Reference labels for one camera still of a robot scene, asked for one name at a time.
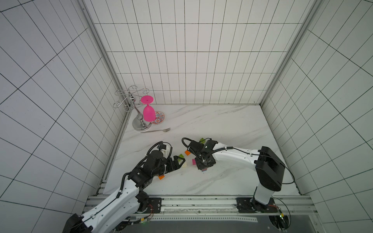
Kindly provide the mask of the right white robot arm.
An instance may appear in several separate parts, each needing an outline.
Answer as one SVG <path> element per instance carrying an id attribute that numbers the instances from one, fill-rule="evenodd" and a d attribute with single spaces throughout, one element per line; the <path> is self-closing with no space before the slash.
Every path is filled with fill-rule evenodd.
<path id="1" fill-rule="evenodd" d="M 239 149 L 211 139 L 203 143 L 183 138 L 182 144 L 188 152 L 195 155 L 199 170 L 224 161 L 244 165 L 257 173 L 259 183 L 253 197 L 237 199 L 237 209 L 241 213 L 277 211 L 273 194 L 282 188 L 286 166 L 270 148 L 263 146 L 259 150 Z"/>

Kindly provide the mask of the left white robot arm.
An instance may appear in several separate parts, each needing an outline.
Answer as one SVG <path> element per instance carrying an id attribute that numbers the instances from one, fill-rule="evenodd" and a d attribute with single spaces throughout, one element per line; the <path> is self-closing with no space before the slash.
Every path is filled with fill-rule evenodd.
<path id="1" fill-rule="evenodd" d="M 144 189 L 153 177 L 162 176 L 181 168 L 185 159 L 180 156 L 164 157 L 160 150 L 153 150 L 139 162 L 131 172 L 123 175 L 120 187 L 100 204 L 81 216 L 73 214 L 67 221 L 63 233 L 108 233 L 127 217 L 136 212 L 145 212 L 149 195 Z"/>

